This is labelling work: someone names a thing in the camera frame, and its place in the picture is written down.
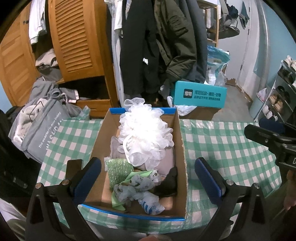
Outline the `person right hand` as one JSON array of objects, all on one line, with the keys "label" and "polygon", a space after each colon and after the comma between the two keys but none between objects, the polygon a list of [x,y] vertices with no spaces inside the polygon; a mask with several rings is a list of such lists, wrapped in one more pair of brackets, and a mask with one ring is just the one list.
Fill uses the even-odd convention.
[{"label": "person right hand", "polygon": [[287,189],[286,196],[284,199],[284,208],[289,210],[295,206],[296,203],[296,184],[295,184],[295,171],[289,170],[287,173]]}]

